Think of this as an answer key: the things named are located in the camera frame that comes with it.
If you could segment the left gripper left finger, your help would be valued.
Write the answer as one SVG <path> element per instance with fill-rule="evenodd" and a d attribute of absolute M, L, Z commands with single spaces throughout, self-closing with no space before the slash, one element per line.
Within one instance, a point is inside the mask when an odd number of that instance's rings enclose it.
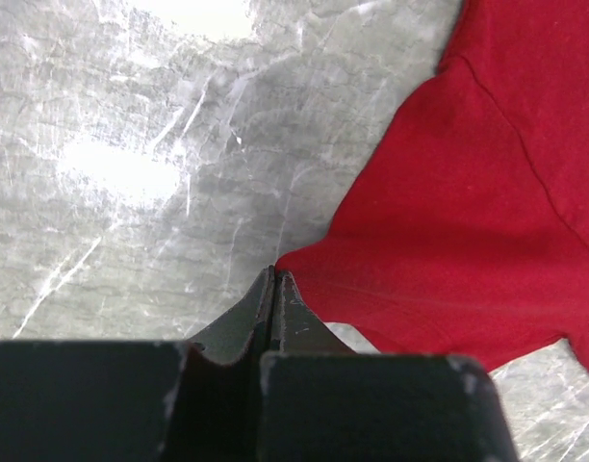
<path fill-rule="evenodd" d="M 275 271 L 194 340 L 0 341 L 0 461 L 158 461 L 187 370 L 239 360 Z"/>

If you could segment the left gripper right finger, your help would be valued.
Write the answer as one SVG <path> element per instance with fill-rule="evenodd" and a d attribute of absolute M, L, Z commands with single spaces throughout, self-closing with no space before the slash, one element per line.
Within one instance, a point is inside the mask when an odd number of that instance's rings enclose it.
<path fill-rule="evenodd" d="M 281 273 L 260 361 L 262 461 L 514 461 L 496 386 L 460 355 L 359 354 Z"/>

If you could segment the red t shirt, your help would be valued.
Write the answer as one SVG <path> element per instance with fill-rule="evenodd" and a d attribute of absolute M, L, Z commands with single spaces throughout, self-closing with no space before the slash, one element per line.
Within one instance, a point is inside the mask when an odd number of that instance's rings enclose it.
<path fill-rule="evenodd" d="M 493 370 L 567 339 L 589 372 L 589 1 L 467 1 L 326 236 L 305 303 L 391 353 Z"/>

